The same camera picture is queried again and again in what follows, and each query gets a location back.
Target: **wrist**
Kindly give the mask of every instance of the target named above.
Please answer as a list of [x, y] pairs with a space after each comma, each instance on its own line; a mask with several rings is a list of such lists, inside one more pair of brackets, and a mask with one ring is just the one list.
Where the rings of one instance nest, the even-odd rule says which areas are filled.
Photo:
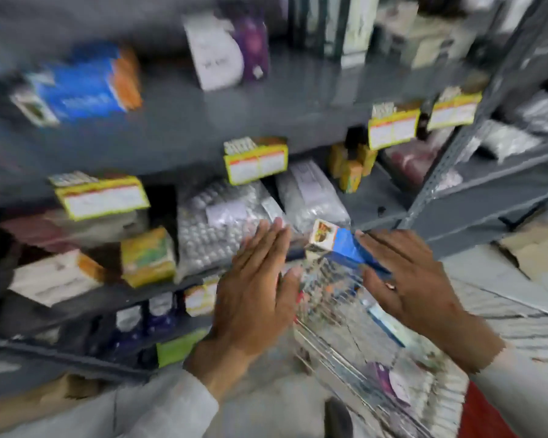
[[468, 312], [460, 314], [435, 344], [468, 374], [489, 366], [505, 348], [483, 318]]
[[251, 361], [234, 346], [217, 339], [205, 339], [187, 357], [184, 369], [221, 402], [229, 389], [247, 372]]

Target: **hand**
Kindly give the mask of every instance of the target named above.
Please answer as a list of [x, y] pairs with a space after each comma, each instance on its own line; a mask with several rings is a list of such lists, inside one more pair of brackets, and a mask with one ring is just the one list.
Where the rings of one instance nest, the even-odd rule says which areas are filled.
[[364, 286], [382, 309], [430, 339], [468, 373], [487, 367], [505, 343], [481, 318], [463, 309], [442, 263], [412, 231], [356, 233], [359, 243], [392, 272], [389, 289], [370, 267]]
[[218, 401], [294, 320], [302, 269], [279, 279], [290, 236], [280, 218], [261, 220], [219, 280], [212, 330], [184, 365]]

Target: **person's right hand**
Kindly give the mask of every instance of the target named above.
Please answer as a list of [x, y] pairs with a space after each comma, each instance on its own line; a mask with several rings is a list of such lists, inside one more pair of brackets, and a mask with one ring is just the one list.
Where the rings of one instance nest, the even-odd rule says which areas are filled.
[[364, 286], [382, 309], [430, 339], [461, 368], [475, 373], [488, 366], [505, 346], [481, 318], [467, 313], [442, 263], [412, 231], [356, 233], [359, 243], [392, 272], [389, 288], [370, 267]]

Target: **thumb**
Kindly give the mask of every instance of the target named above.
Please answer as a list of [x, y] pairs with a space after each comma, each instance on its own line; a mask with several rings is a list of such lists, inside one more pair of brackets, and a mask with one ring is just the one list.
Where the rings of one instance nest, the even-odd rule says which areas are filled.
[[402, 302], [398, 294], [389, 289], [378, 274], [369, 266], [363, 266], [364, 287], [372, 294], [373, 298], [379, 303], [380, 307], [388, 314], [397, 318], [397, 314], [402, 311]]
[[280, 287], [276, 295], [276, 317], [283, 324], [290, 324], [296, 314], [302, 275], [303, 268], [294, 266], [286, 272], [280, 281]]

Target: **small yellow box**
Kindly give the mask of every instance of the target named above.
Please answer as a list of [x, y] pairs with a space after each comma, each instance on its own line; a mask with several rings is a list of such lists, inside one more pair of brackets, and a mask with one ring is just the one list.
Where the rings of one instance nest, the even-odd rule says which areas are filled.
[[359, 161], [351, 160], [343, 164], [343, 171], [339, 179], [339, 187], [346, 194], [351, 194], [357, 190], [361, 183], [361, 173], [364, 167]]
[[360, 144], [357, 147], [357, 161], [359, 161], [359, 163], [363, 166], [363, 170], [361, 172], [362, 177], [366, 177], [371, 173], [377, 156], [378, 151], [374, 151], [365, 144]]
[[347, 161], [347, 148], [343, 143], [337, 143], [331, 146], [329, 154], [329, 173], [333, 178], [339, 178], [343, 169], [343, 164]]
[[176, 262], [172, 239], [163, 227], [120, 243], [122, 278], [139, 287], [172, 278]]

